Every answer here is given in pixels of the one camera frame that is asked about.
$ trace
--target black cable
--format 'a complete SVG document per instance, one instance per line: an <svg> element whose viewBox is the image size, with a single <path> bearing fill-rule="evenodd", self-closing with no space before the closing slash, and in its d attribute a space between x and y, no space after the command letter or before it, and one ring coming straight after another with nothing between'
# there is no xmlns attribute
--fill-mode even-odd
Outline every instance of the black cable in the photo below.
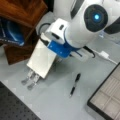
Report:
<svg viewBox="0 0 120 120"><path fill-rule="evenodd" d="M44 44L45 46L48 46L49 42L48 42L47 40L43 40L43 39L41 38L41 29L42 29L42 27L45 26L45 25L51 25L51 24L50 24L50 23L43 23L43 24L39 27L39 29L38 29L38 35L40 35L40 40L43 42L43 44Z"/></svg>
<svg viewBox="0 0 120 120"><path fill-rule="evenodd" d="M92 53L93 54L93 58L95 58L95 53L90 48L88 48L87 46L84 46L83 48L85 50L87 50L88 52Z"/></svg>

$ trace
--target white table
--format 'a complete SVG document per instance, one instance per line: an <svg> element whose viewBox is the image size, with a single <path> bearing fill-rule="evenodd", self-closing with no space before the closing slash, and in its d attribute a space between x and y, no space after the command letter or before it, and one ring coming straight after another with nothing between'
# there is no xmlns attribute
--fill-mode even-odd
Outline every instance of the white table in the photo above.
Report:
<svg viewBox="0 0 120 120"><path fill-rule="evenodd" d="M116 62L120 61L120 46L98 39L89 46L97 51L106 51ZM9 66L3 48L0 48L0 81L22 100L42 120L103 120L87 107L86 103L97 87L115 67L114 64L96 57L87 62L74 58L63 60L52 68L46 80L32 91L21 84L29 69L27 61ZM77 73L81 79L69 98Z"/></svg>

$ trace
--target pen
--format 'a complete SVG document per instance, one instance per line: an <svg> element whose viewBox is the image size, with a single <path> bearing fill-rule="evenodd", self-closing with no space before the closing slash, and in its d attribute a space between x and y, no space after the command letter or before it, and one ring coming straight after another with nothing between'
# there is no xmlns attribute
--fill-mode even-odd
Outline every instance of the pen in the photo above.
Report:
<svg viewBox="0 0 120 120"><path fill-rule="evenodd" d="M72 90L71 90L71 92L70 92L70 97L72 97L72 95L73 95L73 93L74 93L74 91L75 91L75 89L76 89L77 83L78 83L78 81L80 80L80 77L81 77L81 74L80 74L80 73L77 74L77 77L76 77L76 79L75 79L74 86L73 86L73 88L72 88Z"/></svg>

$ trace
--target table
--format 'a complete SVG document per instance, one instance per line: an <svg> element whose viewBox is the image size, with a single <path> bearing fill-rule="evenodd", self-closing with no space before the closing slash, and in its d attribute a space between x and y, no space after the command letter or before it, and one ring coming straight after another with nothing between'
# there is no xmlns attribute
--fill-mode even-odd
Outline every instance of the table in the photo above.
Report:
<svg viewBox="0 0 120 120"><path fill-rule="evenodd" d="M88 45L110 58L120 61L120 46L99 38ZM0 48L0 81L42 120L104 120L87 107L86 103L115 65L100 57L80 62L67 58L53 67L46 80L41 80L32 91L21 84L29 69L26 61L9 66L3 47ZM81 73L77 89L69 98L77 73Z"/></svg>

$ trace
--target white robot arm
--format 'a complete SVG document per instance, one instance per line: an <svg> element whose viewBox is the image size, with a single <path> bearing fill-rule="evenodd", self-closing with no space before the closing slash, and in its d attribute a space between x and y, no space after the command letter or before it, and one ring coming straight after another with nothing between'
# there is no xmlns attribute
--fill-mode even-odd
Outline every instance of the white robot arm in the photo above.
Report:
<svg viewBox="0 0 120 120"><path fill-rule="evenodd" d="M32 86L38 76L46 77L56 55L62 58L72 55L79 60L87 56L84 46L120 19L119 8L120 2L115 0L55 0L56 20L41 36L42 42L38 41L27 64L37 74Z"/></svg>

